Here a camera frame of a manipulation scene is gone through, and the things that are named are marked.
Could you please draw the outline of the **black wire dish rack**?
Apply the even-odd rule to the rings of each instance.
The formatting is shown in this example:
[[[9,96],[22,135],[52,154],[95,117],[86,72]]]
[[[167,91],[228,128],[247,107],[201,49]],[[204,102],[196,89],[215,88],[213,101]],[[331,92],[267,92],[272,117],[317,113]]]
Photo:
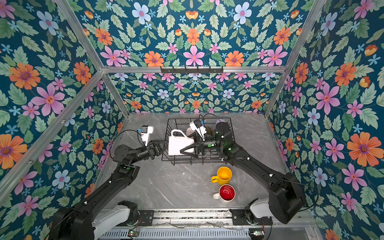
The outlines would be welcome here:
[[[171,154],[167,148],[162,161],[171,164],[209,164],[228,162],[235,144],[235,136],[231,118],[217,118],[209,115],[200,123],[192,118],[168,119],[166,142],[170,139],[192,139],[179,153]]]

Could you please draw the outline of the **amber textured glass cup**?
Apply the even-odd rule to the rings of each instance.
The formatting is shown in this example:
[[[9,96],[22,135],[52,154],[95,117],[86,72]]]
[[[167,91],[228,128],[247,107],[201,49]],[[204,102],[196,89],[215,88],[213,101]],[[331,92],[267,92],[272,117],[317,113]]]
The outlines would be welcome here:
[[[210,127],[206,127],[207,135],[213,136],[213,131]]]

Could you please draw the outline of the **yellow mug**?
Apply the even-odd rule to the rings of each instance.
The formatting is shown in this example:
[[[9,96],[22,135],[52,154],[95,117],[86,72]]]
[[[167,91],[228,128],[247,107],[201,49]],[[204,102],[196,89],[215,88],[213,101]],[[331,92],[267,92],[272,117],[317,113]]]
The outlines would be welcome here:
[[[228,167],[220,167],[217,171],[217,175],[211,178],[212,183],[217,183],[219,185],[229,184],[232,179],[233,173]]]

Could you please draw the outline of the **white mug red inside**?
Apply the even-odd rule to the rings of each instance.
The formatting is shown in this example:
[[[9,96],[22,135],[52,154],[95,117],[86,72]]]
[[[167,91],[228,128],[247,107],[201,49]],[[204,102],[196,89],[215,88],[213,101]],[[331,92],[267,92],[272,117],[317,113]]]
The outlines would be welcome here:
[[[219,200],[222,204],[226,205],[232,202],[236,197],[236,191],[231,185],[222,185],[219,192],[213,194],[213,199]]]

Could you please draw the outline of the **lilac plastic cup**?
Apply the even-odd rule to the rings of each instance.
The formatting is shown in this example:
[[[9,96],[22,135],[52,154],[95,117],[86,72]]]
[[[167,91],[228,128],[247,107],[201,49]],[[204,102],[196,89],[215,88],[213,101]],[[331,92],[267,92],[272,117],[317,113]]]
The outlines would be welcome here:
[[[223,120],[223,119],[218,119],[215,123],[215,126],[217,126],[217,124],[219,123],[226,123],[227,121]]]

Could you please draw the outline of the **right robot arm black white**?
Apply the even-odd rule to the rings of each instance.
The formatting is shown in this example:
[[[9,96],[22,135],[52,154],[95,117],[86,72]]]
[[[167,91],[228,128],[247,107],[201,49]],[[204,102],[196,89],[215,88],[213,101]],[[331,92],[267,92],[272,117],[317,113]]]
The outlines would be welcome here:
[[[302,209],[305,196],[297,178],[290,173],[275,171],[252,157],[235,142],[229,123],[218,120],[214,130],[209,132],[207,127],[195,120],[190,123],[190,129],[194,143],[179,149],[179,154],[198,158],[212,151],[218,155],[218,160],[243,170],[268,192],[268,198],[255,199],[245,207],[245,218],[249,223],[275,217],[279,222],[288,224]]]

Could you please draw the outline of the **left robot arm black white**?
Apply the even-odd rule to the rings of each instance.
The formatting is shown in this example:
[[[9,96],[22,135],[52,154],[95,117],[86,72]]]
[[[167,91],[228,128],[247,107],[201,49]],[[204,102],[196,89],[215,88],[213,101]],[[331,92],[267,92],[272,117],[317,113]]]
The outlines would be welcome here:
[[[71,208],[62,208],[53,217],[48,234],[49,240],[97,240],[115,226],[138,220],[137,204],[122,201],[106,214],[100,211],[118,193],[128,187],[137,177],[139,161],[161,156],[168,148],[166,141],[152,140],[146,146],[133,149],[127,145],[115,148],[113,161],[118,164],[111,176],[84,200]]]

